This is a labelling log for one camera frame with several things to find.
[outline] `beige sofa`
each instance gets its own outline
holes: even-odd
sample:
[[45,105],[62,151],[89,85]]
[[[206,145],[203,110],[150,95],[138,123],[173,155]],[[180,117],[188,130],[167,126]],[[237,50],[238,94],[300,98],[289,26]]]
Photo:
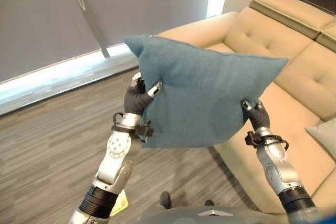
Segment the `beige sofa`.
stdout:
[[[289,160],[317,206],[336,207],[335,159],[305,127],[336,114],[336,19],[298,0],[251,0],[250,7],[165,31],[159,36],[222,51],[290,61],[261,96],[271,130],[290,143]],[[283,213],[256,150],[244,137],[250,122],[215,148],[263,212]]]

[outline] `teal cushion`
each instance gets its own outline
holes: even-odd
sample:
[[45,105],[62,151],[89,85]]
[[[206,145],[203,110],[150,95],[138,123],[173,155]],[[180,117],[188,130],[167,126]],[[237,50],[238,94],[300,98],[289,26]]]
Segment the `teal cushion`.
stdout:
[[135,36],[125,42],[139,58],[146,87],[163,82],[143,115],[155,130],[146,147],[203,147],[228,140],[247,120],[241,100],[255,102],[288,62],[161,37]]

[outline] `black shoe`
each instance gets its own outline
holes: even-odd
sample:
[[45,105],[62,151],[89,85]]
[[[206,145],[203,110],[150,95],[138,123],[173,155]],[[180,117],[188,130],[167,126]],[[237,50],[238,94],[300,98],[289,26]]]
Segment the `black shoe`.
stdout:
[[165,209],[172,208],[172,200],[170,199],[170,194],[167,191],[161,193],[160,205],[163,206]]
[[204,203],[204,205],[205,205],[205,206],[214,206],[215,203],[214,203],[212,200],[208,199],[208,200]]

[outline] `robot forearm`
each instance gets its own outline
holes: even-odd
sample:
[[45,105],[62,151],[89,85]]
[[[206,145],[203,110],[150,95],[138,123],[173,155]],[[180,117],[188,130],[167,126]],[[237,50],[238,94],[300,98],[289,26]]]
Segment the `robot forearm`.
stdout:
[[249,132],[245,140],[257,149],[267,182],[279,197],[290,223],[306,223],[308,217],[316,218],[318,210],[288,161],[284,141],[267,127],[257,129],[256,134]]
[[92,186],[69,224],[108,223],[118,194],[131,176],[134,158],[141,149],[141,140],[135,135],[140,121],[141,116],[127,113],[120,123],[115,122]]

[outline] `wood floor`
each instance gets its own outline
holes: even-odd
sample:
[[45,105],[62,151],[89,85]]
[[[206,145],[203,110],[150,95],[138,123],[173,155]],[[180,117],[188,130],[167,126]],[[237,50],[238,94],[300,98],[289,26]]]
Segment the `wood floor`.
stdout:
[[[0,223],[67,223],[104,157],[114,113],[136,70],[0,118]],[[256,209],[213,148],[142,149],[126,186],[134,223],[167,190],[173,206]]]

